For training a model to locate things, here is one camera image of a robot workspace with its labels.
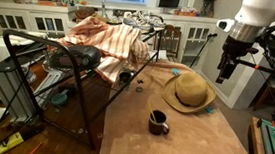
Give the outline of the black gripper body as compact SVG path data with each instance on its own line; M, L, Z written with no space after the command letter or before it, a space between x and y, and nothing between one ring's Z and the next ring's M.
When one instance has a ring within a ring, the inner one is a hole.
M224 45L222 46L223 53L218 65L219 75L216 83L223 83L224 80L229 79L237 66L235 61L239 57L245 56L247 53L255 54L258 52L253 47L252 43L240 42L228 36Z

